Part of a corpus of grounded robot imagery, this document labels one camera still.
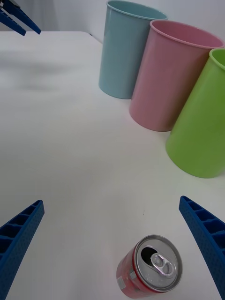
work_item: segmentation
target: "plastic cup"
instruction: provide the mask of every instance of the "plastic cup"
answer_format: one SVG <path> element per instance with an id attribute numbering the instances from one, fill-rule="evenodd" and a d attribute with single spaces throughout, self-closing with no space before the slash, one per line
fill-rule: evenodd
<path id="1" fill-rule="evenodd" d="M 225 49 L 214 49 L 167 142 L 171 160 L 197 177 L 225 169 Z"/>
<path id="2" fill-rule="evenodd" d="M 131 99 L 150 30 L 149 22 L 167 19 L 141 4 L 107 2 L 99 87 L 106 94 Z"/>
<path id="3" fill-rule="evenodd" d="M 154 20 L 130 106 L 132 118 L 156 131 L 173 128 L 218 37 L 193 26 Z"/>

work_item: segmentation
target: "white table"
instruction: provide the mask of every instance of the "white table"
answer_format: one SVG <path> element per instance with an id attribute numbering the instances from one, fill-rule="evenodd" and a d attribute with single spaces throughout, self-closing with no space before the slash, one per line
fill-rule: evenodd
<path id="1" fill-rule="evenodd" d="M 178 210 L 187 195 L 225 219 L 225 177 L 184 173 L 168 133 L 98 87 L 101 44 L 82 32 L 1 32 L 0 223 L 37 199 L 44 218 L 7 300 L 122 300 L 116 268 L 144 236 L 171 240 L 183 278 L 158 300 L 219 300 Z"/>

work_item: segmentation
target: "red can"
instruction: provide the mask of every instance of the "red can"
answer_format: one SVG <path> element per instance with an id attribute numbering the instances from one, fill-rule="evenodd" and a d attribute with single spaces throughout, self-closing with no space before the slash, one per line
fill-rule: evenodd
<path id="1" fill-rule="evenodd" d="M 149 235 L 121 260 L 116 278 L 122 292 L 137 299 L 174 289 L 182 269 L 177 248 L 162 236 Z"/>

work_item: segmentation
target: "light blue cup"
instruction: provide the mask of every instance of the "light blue cup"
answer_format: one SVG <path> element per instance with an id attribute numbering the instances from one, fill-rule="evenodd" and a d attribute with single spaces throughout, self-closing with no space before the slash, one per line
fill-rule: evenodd
<path id="1" fill-rule="evenodd" d="M 167 19 L 151 7 L 107 2 L 99 87 L 106 94 L 131 99 L 150 30 L 150 21 Z"/>

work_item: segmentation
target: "white wall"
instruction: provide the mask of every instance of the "white wall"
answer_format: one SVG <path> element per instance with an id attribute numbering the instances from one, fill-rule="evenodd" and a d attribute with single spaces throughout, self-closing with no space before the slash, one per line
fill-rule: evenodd
<path id="1" fill-rule="evenodd" d="M 17 0 L 42 30 L 85 31 L 102 40 L 105 0 Z M 169 19 L 208 30 L 225 39 L 224 0 L 136 0 Z"/>

